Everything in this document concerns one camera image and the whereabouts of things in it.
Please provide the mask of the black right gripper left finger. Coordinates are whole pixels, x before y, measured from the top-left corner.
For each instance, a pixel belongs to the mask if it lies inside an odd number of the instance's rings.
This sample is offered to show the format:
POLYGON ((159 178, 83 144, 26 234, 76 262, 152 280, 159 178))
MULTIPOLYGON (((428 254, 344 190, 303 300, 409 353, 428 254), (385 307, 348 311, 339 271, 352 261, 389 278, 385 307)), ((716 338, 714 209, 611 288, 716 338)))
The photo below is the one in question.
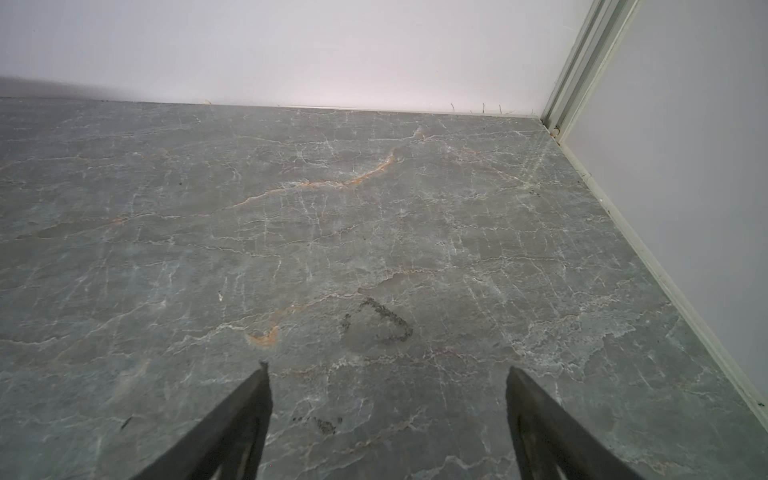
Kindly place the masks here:
POLYGON ((255 479, 273 410, 268 364, 222 400, 137 479, 255 479))

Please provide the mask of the aluminium corner frame post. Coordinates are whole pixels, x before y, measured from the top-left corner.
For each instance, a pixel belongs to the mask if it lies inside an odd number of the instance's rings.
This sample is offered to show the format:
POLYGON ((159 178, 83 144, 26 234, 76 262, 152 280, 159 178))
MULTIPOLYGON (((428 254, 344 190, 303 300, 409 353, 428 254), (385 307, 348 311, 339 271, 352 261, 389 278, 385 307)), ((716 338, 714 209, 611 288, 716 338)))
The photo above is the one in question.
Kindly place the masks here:
POLYGON ((556 142, 562 142, 619 45, 641 2, 594 0, 541 115, 556 142))

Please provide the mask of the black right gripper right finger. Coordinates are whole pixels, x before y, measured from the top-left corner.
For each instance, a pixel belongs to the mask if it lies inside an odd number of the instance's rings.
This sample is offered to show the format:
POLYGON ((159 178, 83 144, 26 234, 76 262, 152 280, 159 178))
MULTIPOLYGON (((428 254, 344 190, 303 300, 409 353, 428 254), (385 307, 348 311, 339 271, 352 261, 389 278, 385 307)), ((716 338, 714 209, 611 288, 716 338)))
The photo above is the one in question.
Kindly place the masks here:
POLYGON ((506 380, 507 421, 523 479, 638 479, 525 371, 506 380))

